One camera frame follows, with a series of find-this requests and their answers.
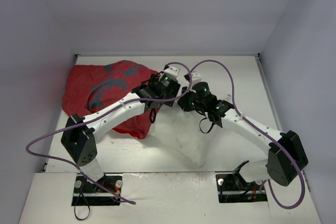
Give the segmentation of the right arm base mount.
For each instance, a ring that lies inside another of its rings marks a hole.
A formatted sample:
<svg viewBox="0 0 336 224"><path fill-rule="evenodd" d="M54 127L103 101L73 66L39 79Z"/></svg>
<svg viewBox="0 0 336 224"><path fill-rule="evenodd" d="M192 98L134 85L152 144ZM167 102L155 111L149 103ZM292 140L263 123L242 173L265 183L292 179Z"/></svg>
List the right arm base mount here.
<svg viewBox="0 0 336 224"><path fill-rule="evenodd" d="M240 170L248 164L244 161L232 172L216 173L216 187L220 204L267 202L263 183L246 182L240 175Z"/></svg>

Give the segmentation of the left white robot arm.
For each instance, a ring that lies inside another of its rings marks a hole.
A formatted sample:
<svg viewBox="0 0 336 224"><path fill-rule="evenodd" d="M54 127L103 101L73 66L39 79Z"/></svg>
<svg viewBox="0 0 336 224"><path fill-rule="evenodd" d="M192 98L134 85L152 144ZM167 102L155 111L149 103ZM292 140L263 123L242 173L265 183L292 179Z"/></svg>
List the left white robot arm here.
<svg viewBox="0 0 336 224"><path fill-rule="evenodd" d="M86 186L92 192L97 193L105 186L104 172L96 158L96 141L126 120L147 112L146 119L154 123L159 107L163 104L172 106L177 97L180 89L178 74L171 70L153 74L112 105L82 118L77 114L69 117L67 127L85 125L64 131L61 143L74 163L88 176Z"/></svg>

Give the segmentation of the white pillow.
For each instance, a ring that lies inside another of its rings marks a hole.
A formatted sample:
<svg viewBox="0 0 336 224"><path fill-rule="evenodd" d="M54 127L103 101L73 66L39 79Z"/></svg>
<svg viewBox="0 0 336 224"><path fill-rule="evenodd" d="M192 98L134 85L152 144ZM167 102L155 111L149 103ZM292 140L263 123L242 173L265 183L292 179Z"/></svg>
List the white pillow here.
<svg viewBox="0 0 336 224"><path fill-rule="evenodd" d="M184 112L176 103L172 107L163 105L149 130L171 161L165 165L166 172L215 171L217 149L227 130L214 125L205 116L195 111Z"/></svg>

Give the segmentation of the red navy pillowcase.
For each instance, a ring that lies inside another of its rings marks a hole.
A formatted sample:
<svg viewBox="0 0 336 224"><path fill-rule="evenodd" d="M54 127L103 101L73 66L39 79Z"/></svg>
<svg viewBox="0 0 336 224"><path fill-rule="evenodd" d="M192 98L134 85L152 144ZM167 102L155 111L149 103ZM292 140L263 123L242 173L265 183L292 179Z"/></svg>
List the red navy pillowcase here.
<svg viewBox="0 0 336 224"><path fill-rule="evenodd" d="M79 117L96 113L125 97L158 72L139 63L122 60L105 66L75 65L62 96L62 109Z"/></svg>

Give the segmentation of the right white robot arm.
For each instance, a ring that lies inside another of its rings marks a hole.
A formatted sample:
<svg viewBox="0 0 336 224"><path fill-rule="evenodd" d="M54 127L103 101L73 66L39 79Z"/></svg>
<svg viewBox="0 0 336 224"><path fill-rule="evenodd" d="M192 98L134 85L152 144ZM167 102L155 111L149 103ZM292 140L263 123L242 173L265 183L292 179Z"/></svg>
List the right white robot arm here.
<svg viewBox="0 0 336 224"><path fill-rule="evenodd" d="M233 104L211 94L206 82L195 84L193 90L177 103L184 112L195 111L205 115L212 125L235 132L267 155L267 158L259 161L244 161L234 169L232 181L238 188L267 179L288 186L308 165L308 158L297 133L284 133L250 118L244 119L238 115Z"/></svg>

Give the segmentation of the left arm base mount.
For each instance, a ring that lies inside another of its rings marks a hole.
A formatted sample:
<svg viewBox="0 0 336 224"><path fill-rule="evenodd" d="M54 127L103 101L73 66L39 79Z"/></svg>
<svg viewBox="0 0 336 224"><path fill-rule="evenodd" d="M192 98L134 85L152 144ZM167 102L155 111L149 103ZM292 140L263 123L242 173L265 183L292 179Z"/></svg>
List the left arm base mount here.
<svg viewBox="0 0 336 224"><path fill-rule="evenodd" d="M99 180L103 186L116 194L121 194L122 175L106 174ZM81 174L75 179L72 206L119 206L120 199L91 183Z"/></svg>

